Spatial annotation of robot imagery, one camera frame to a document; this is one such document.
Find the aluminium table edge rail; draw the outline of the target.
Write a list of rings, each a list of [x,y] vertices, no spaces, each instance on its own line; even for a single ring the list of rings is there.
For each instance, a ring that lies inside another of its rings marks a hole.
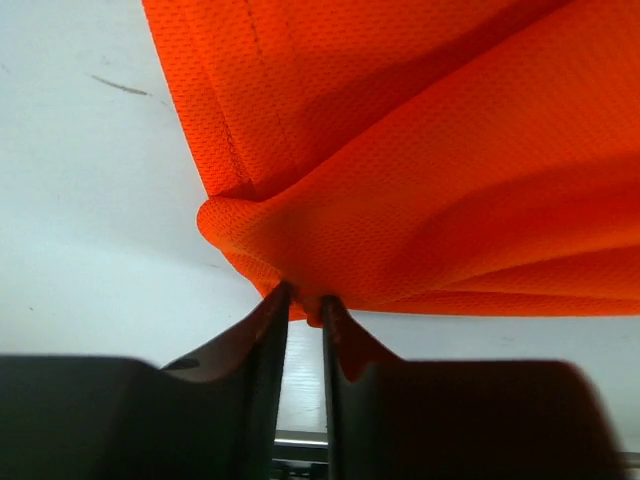
[[[393,449],[372,458],[346,443],[334,445],[319,440],[280,438],[274,444],[274,459],[283,463],[308,463],[311,469],[327,467],[326,479],[637,479],[639,468],[618,462],[614,466],[535,466],[509,460],[494,465],[474,460],[470,464],[437,462],[423,452],[411,454]]]

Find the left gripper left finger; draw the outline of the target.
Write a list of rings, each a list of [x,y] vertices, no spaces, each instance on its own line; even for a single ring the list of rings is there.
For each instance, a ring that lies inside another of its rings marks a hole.
[[[1,359],[5,479],[265,479],[291,289],[157,368],[117,357]]]

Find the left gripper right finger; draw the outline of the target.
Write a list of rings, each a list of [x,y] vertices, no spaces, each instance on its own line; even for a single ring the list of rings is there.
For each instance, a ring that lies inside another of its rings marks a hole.
[[[621,479],[595,392],[556,360],[408,361],[322,301],[333,479]]]

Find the orange mesh shorts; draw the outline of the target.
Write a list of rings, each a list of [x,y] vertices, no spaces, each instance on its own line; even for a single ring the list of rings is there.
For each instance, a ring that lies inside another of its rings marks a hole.
[[[148,1],[207,198],[262,294],[639,311],[635,1]]]

